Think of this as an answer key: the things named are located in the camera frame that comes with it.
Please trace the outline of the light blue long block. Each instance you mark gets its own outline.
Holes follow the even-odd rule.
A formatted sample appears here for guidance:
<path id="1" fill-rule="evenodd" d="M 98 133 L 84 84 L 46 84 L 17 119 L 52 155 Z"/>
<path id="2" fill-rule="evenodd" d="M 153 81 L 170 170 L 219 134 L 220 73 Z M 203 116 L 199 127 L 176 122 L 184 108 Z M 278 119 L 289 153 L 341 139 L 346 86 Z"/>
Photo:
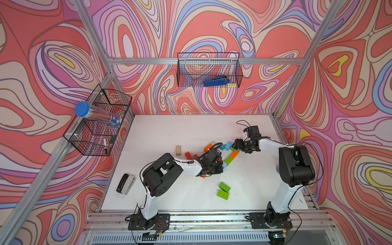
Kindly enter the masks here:
<path id="1" fill-rule="evenodd" d="M 231 147 L 232 147 L 232 145 L 233 145 L 233 143 L 229 141 L 229 142 L 225 145 L 224 150 L 226 150 L 226 151 L 230 150 Z"/>

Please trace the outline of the natural wood block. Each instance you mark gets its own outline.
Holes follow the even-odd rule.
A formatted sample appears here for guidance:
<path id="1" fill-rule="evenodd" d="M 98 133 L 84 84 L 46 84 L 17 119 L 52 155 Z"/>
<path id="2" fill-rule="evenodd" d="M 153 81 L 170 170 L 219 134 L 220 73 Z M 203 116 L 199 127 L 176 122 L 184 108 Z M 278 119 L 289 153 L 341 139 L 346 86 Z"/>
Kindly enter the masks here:
<path id="1" fill-rule="evenodd" d="M 176 156 L 181 156 L 181 146 L 180 145 L 176 146 Z"/>

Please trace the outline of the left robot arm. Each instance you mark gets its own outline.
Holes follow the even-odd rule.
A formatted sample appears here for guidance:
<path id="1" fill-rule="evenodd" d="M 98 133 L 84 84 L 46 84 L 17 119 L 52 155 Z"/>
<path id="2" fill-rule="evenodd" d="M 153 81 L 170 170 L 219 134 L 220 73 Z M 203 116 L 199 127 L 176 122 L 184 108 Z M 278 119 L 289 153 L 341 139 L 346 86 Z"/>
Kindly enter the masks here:
<path id="1" fill-rule="evenodd" d="M 158 198 L 165 194 L 181 176 L 210 177 L 223 172 L 222 143 L 212 145 L 199 157 L 181 160 L 165 153 L 158 160 L 148 164 L 141 172 L 142 184 L 146 190 L 143 207 L 136 207 L 132 215 L 125 218 L 130 231 L 169 229 L 170 214 L 158 212 Z"/>

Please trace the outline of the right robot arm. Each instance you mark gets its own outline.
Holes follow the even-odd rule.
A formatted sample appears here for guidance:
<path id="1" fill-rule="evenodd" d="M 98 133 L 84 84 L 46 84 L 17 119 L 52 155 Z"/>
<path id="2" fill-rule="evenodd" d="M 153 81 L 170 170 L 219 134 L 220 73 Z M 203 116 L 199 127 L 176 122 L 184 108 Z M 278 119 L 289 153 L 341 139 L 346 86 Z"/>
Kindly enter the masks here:
<path id="1" fill-rule="evenodd" d="M 291 203 L 303 187 L 316 178 L 316 173 L 305 146 L 290 146 L 269 138 L 236 139 L 233 148 L 244 153 L 264 151 L 278 158 L 277 172 L 281 178 L 278 191 L 268 203 L 263 220 L 270 228 L 287 221 L 291 214 Z"/>

